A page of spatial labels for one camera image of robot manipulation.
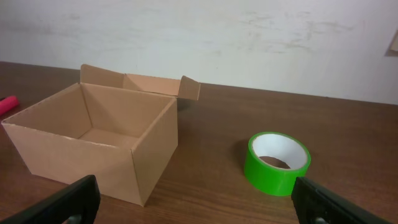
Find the green tape roll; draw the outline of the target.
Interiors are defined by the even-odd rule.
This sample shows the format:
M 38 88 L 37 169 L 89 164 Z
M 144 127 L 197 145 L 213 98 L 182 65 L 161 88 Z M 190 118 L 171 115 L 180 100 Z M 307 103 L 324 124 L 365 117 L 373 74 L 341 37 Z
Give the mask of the green tape roll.
M 262 157 L 278 159 L 288 168 L 270 165 Z M 297 139 L 284 133 L 261 132 L 248 141 L 244 176 L 265 194 L 289 196 L 296 178 L 305 176 L 310 163 L 311 155 L 307 147 Z

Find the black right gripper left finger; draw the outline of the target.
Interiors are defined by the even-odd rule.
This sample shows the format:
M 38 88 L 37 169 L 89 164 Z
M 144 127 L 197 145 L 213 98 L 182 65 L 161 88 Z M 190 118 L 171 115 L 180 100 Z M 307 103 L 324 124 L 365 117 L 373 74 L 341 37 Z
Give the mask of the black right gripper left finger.
M 94 175 L 87 175 L 39 203 L 3 220 L 3 224 L 93 224 L 101 201 Z

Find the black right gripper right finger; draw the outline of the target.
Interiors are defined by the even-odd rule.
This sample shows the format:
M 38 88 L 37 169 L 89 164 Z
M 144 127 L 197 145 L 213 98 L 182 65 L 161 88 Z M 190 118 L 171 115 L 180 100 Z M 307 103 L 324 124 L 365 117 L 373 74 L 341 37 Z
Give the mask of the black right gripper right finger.
M 291 198 L 300 224 L 389 224 L 306 177 L 296 178 Z

